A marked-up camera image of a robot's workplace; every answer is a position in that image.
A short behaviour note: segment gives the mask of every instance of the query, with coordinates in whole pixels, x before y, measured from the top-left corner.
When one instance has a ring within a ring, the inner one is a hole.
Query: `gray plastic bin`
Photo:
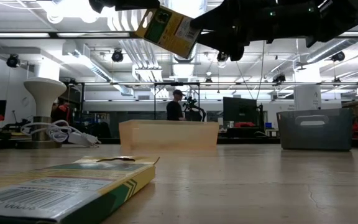
[[[279,112],[281,147],[348,151],[352,147],[352,116],[345,108]]]

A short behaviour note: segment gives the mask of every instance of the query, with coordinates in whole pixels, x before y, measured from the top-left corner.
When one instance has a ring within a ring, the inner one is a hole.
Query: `table surface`
[[[0,150],[0,175],[83,156],[160,156],[156,178],[103,223],[357,223],[358,149],[283,151],[220,145],[213,151],[121,152],[66,146]]]

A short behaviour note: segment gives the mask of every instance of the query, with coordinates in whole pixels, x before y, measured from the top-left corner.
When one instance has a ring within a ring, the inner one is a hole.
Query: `light wooden crate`
[[[216,149],[215,122],[130,120],[119,123],[122,149]]]

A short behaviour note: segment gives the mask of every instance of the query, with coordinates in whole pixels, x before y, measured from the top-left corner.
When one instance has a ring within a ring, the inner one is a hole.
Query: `man in cap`
[[[186,121],[181,112],[179,101],[183,98],[184,94],[180,90],[173,91],[173,100],[167,105],[167,120],[169,121]]]

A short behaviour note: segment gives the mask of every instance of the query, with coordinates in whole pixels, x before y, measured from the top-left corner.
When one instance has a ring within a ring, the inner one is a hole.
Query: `cardboard box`
[[[216,150],[217,122],[130,120],[119,123],[121,149]]]
[[[155,177],[158,159],[84,157],[0,177],[0,223],[99,223]]]
[[[188,58],[201,33],[200,29],[190,27],[191,20],[192,18],[163,6],[148,9],[135,34],[165,50]]]

